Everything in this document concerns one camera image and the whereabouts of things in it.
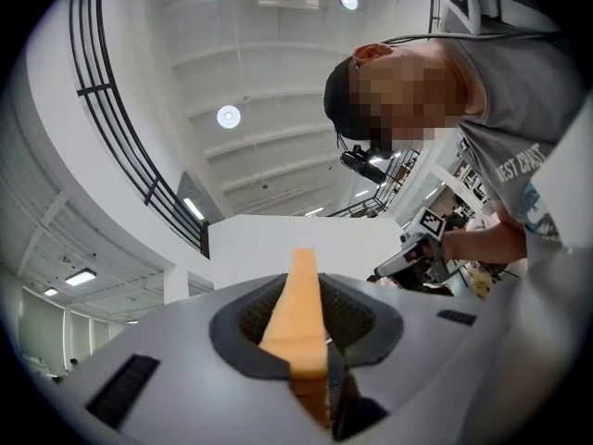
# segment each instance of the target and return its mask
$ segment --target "man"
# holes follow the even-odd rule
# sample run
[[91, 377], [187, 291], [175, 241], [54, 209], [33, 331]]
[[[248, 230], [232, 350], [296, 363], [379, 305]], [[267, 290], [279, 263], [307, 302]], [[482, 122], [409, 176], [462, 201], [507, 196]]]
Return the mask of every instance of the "man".
[[[440, 31], [468, 33], [452, 11]], [[483, 19], [482, 33], [518, 29]], [[564, 41], [432, 39], [367, 44], [327, 80], [324, 107], [335, 129], [355, 140], [426, 138], [457, 127], [461, 156], [480, 176], [500, 223], [452, 231], [445, 261], [510, 263], [545, 259], [561, 245], [531, 185], [580, 109], [583, 78]]]

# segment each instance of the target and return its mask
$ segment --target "ceiling light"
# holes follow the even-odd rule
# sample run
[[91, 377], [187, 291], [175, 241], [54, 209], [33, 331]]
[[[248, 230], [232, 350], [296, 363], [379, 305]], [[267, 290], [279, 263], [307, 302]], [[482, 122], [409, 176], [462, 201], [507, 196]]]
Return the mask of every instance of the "ceiling light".
[[72, 286], [77, 286], [79, 284], [83, 284], [84, 282], [88, 282], [89, 280], [93, 280], [96, 278], [96, 273], [93, 272], [91, 269], [82, 269], [80, 272], [67, 277], [65, 282]]
[[348, 10], [356, 10], [357, 6], [359, 6], [359, 0], [342, 0], [342, 5]]
[[235, 106], [224, 106], [216, 114], [216, 120], [225, 129], [233, 129], [241, 121], [241, 112]]
[[317, 208], [316, 210], [308, 212], [307, 214], [305, 214], [305, 216], [310, 216], [311, 214], [315, 214], [316, 212], [319, 212], [319, 211], [323, 211], [323, 208]]
[[183, 202], [187, 205], [187, 207], [189, 208], [189, 210], [194, 213], [194, 215], [197, 217], [197, 219], [199, 219], [200, 221], [204, 221], [204, 216], [198, 210], [198, 208], [196, 208], [196, 206], [194, 205], [194, 203], [192, 203], [192, 200], [189, 197], [187, 197], [186, 199], [184, 199]]
[[434, 193], [436, 193], [436, 190], [437, 190], [437, 189], [438, 189], [438, 188], [435, 188], [433, 191], [431, 191], [431, 192], [430, 192], [430, 193], [429, 193], [429, 194], [426, 196], [426, 198], [425, 198], [425, 199], [428, 199], [428, 198], [429, 198], [429, 197], [431, 197], [431, 196], [432, 196]]

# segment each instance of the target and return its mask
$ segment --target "black cable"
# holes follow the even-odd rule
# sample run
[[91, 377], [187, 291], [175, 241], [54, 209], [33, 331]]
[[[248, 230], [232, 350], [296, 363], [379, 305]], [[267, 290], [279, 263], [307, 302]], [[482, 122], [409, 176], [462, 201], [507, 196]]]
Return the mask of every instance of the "black cable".
[[424, 33], [409, 34], [384, 40], [384, 45], [397, 45], [415, 40], [427, 40], [432, 38], [443, 40], [465, 40], [476, 42], [499, 41], [499, 40], [525, 40], [525, 39], [556, 39], [562, 37], [562, 32], [522, 32], [522, 33], [488, 33], [488, 34], [467, 34], [467, 33]]

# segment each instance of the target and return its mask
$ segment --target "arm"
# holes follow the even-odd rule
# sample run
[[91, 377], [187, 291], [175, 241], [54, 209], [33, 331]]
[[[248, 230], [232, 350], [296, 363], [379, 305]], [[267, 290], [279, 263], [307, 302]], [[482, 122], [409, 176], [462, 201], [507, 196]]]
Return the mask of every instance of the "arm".
[[492, 203], [500, 224], [482, 231], [445, 233], [441, 241], [445, 262], [455, 259], [511, 263], [526, 257], [523, 227], [510, 216], [500, 201]]

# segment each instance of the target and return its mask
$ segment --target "white partition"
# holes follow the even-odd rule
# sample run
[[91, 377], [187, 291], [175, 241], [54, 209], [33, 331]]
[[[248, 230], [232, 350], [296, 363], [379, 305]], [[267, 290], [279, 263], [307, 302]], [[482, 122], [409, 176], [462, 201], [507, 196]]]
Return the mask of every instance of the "white partition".
[[320, 273], [365, 280], [400, 251], [402, 233], [389, 219], [235, 216], [209, 227], [214, 287], [286, 273], [294, 248], [313, 248]]
[[109, 323], [95, 320], [95, 351], [109, 342]]
[[109, 324], [109, 341], [119, 335], [128, 327], [128, 325], [124, 323], [115, 323], [111, 322]]
[[64, 310], [28, 290], [22, 291], [20, 352], [41, 359], [54, 375], [64, 374]]
[[91, 354], [89, 317], [72, 312], [72, 358], [81, 362]]

